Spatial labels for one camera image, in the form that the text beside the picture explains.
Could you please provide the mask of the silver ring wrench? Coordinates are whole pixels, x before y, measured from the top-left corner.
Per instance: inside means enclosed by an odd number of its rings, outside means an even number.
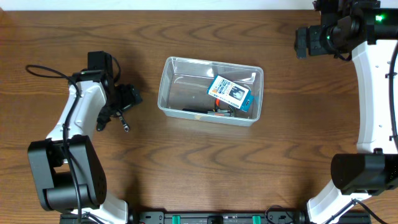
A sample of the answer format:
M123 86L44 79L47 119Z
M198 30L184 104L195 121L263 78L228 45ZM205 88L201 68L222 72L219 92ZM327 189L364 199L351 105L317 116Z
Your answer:
M118 112L116 114L117 114L119 120L121 121L121 123L123 125L123 129L125 130L125 132L129 132L130 131L130 126L128 125L128 123L124 119L123 112L121 110L118 110Z

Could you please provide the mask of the red handled pliers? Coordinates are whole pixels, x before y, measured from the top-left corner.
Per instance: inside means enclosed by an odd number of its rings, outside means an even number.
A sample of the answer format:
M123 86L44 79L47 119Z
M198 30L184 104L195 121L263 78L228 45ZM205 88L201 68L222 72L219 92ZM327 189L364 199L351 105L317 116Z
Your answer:
M215 108L219 108L220 107L220 100L216 99L215 101Z

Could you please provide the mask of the blue white cardboard box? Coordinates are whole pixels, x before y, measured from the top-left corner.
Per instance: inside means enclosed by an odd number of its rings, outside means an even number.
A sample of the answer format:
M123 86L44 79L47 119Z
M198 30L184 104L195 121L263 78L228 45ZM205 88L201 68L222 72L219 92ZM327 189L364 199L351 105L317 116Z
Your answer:
M244 112L249 111L254 99L250 89L219 75L212 81L207 93Z

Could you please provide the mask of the black handled hammer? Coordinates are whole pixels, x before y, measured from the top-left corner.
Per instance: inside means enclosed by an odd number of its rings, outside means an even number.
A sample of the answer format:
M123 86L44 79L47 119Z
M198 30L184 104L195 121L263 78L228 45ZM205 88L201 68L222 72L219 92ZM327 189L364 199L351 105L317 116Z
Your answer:
M183 111L192 112L192 113L210 114L215 116L235 117L235 113L232 110L222 110L219 108L212 110L196 110L196 109L184 108Z

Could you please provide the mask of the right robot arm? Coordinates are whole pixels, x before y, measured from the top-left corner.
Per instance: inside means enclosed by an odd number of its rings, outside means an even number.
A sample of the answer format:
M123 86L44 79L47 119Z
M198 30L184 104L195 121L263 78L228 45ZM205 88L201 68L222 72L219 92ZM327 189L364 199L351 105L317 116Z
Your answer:
M358 79L357 153L336 154L331 180L294 223L370 223L356 205L397 188L397 9L380 1L314 1L317 26L295 33L298 58L332 55L353 62Z

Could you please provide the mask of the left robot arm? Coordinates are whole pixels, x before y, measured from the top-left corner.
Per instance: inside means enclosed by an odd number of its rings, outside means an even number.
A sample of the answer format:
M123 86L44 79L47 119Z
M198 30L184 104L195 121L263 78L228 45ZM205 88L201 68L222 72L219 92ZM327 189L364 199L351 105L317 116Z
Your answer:
M91 142L112 118L142 102L133 85L119 84L118 61L104 51L88 52L88 65L68 76L69 96L59 121L27 155L41 207L58 211L60 223L137 223L129 204L107 190L106 175Z

